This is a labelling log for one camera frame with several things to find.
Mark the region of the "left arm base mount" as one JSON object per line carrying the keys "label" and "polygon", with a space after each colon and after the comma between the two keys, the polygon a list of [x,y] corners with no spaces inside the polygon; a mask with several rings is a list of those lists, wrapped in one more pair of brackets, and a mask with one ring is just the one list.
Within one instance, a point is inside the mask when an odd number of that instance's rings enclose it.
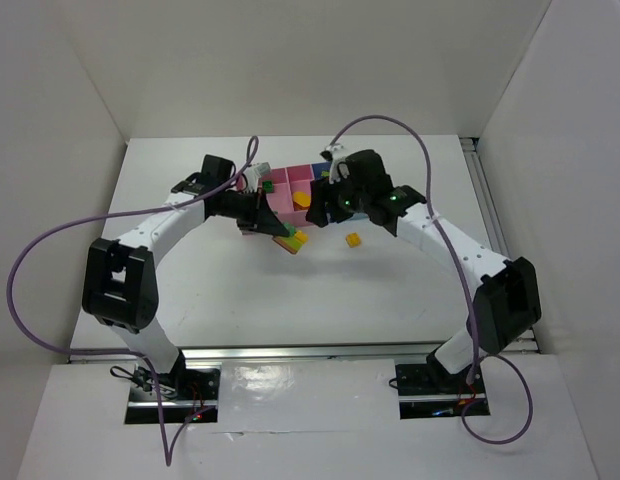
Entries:
{"label": "left arm base mount", "polygon": [[[110,375],[130,383],[124,423],[150,425],[159,423],[158,402],[149,373],[141,368],[133,372],[113,366]],[[192,416],[192,423],[216,423],[221,380],[219,368],[188,370],[185,383],[177,389],[161,386],[161,398],[166,424],[179,424]]]}

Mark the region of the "orange lego plate stack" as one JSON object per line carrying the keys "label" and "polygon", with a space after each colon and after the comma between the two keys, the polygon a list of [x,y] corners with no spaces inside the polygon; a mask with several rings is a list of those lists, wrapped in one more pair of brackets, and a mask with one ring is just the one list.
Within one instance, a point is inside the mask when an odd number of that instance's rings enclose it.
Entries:
{"label": "orange lego plate stack", "polygon": [[308,242],[308,235],[301,230],[297,230],[288,237],[275,236],[272,240],[292,255],[296,255],[301,248]]}

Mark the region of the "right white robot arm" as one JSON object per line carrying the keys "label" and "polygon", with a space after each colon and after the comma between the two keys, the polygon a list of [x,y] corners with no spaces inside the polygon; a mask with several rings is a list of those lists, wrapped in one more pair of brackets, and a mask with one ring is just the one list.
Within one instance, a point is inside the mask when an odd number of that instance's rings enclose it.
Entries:
{"label": "right white robot arm", "polygon": [[371,149],[348,154],[339,145],[322,154],[330,169],[311,183],[306,219],[320,228],[363,214],[428,255],[462,282],[472,306],[465,325],[428,359],[434,374],[457,375],[496,355],[541,317],[535,268],[478,243],[429,207],[408,185],[396,186]]}

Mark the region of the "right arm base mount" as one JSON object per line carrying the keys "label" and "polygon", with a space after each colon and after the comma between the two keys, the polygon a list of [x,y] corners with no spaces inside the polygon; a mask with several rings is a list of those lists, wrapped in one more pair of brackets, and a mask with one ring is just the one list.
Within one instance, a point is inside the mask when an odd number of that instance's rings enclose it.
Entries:
{"label": "right arm base mount", "polygon": [[395,375],[388,386],[398,394],[401,420],[460,417],[467,408],[468,416],[488,416],[490,408],[481,369],[471,385],[466,383],[470,368],[458,374],[447,374],[431,362],[395,365]]}

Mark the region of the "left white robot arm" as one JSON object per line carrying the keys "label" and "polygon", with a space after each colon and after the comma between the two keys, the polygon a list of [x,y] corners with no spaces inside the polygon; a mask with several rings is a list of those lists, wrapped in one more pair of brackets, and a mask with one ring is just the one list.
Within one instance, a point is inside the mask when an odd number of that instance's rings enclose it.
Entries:
{"label": "left white robot arm", "polygon": [[148,359],[153,368],[141,370],[143,379],[155,372],[161,385],[177,389],[187,376],[182,351],[157,318],[156,280],[157,266],[186,235],[212,216],[233,219],[244,232],[288,235],[259,186],[270,172],[268,163],[251,165],[240,174],[239,186],[232,187],[234,163],[207,155],[200,171],[171,189],[162,211],[116,239],[99,238],[91,244],[82,308]]}

